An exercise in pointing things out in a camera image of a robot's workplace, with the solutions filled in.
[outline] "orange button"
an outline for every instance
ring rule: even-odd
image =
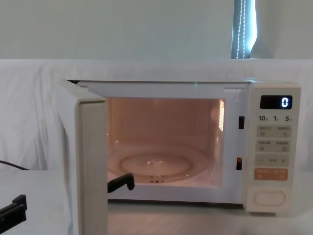
[[[285,181],[288,179],[288,169],[255,168],[254,179]]]

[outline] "open microwave door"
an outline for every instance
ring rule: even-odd
[[[65,130],[68,234],[107,234],[106,100],[69,81],[58,86]]]

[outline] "table surface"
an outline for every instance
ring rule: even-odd
[[[65,235],[57,171],[0,172],[0,208],[27,195],[27,221],[8,235]],[[295,174],[288,214],[247,213],[240,206],[109,203],[109,235],[312,235],[313,172]]]

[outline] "black cable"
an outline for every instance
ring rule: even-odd
[[[18,168],[18,169],[20,169],[20,170],[30,170],[30,169],[21,167],[21,166],[19,166],[19,165],[14,165],[14,164],[12,164],[12,163],[8,163],[8,162],[6,162],[6,161],[1,161],[1,160],[0,160],[0,163],[5,164],[5,165],[9,165],[9,166],[12,166],[12,167],[15,167],[15,168]]]

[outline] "white sheet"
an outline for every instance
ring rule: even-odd
[[[220,60],[198,65],[109,64],[104,61],[0,61],[0,160],[57,169],[62,126],[54,89],[61,79],[299,81],[302,86],[296,165],[313,171],[313,60]],[[0,165],[0,170],[12,167]]]

